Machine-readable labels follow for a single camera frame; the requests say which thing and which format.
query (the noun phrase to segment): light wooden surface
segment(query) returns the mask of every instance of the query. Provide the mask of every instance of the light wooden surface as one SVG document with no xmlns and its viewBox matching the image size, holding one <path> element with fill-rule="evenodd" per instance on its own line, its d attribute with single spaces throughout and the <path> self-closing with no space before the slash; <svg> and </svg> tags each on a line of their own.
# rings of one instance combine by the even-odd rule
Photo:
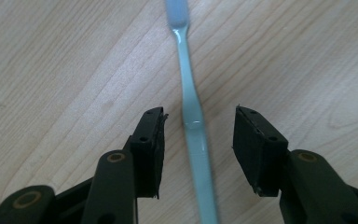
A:
<svg viewBox="0 0 358 224">
<path fill-rule="evenodd" d="M 358 1 L 189 7 L 221 222 L 282 223 L 278 200 L 253 194 L 231 149 L 238 104 L 358 187 Z M 140 223 L 199 223 L 164 2 L 0 0 L 0 202 L 91 177 L 159 105 L 170 114 L 160 200 L 139 200 Z"/>
</svg>

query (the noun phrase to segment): black mechanical part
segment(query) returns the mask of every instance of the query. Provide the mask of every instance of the black mechanical part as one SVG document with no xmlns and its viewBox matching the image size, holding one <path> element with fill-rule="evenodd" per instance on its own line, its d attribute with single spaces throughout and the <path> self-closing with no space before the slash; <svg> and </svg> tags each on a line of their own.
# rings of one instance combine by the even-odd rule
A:
<svg viewBox="0 0 358 224">
<path fill-rule="evenodd" d="M 285 223 L 358 223 L 358 189 L 345 184 L 322 156 L 307 150 L 290 152 L 287 146 L 258 112 L 237 107 L 237 160 L 259 196 L 277 196 L 281 190 Z"/>
<path fill-rule="evenodd" d="M 101 156 L 93 178 L 58 195 L 48 186 L 11 194 L 0 224 L 137 223 L 137 198 L 158 197 L 167 117 L 162 107 L 146 111 L 123 150 Z"/>
</svg>

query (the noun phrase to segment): wooden table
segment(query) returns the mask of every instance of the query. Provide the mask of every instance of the wooden table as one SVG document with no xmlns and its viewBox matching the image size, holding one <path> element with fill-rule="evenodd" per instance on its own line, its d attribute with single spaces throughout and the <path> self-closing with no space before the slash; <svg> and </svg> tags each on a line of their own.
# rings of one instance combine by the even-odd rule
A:
<svg viewBox="0 0 358 224">
<path fill-rule="evenodd" d="M 231 149 L 238 104 L 358 188 L 358 1 L 189 7 L 221 223 L 282 223 L 278 199 L 254 195 Z M 139 200 L 140 223 L 199 223 L 164 2 L 0 1 L 0 202 L 26 186 L 61 192 L 91 177 L 160 105 L 170 114 L 160 200 Z"/>
</svg>

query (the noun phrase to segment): toothbrush handle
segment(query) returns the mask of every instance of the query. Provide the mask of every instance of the toothbrush handle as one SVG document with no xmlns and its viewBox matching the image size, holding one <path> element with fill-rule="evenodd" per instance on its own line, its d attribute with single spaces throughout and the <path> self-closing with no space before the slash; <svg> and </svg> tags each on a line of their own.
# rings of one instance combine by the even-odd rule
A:
<svg viewBox="0 0 358 224">
<path fill-rule="evenodd" d="M 201 223 L 218 223 L 214 201 L 205 125 L 194 86 L 186 41 L 187 27 L 173 30 L 176 36 L 183 87 L 183 120 Z"/>
</svg>

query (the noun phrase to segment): toothbrush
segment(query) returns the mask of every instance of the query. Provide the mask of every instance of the toothbrush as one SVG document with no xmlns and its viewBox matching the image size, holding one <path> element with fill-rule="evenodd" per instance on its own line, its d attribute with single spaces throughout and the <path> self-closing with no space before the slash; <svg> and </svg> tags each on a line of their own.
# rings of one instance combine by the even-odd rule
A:
<svg viewBox="0 0 358 224">
<path fill-rule="evenodd" d="M 200 100 L 191 74 L 187 47 L 189 16 L 186 0 L 166 0 L 168 24 L 176 37 L 183 92 L 183 121 L 201 223 L 218 223 Z"/>
</svg>

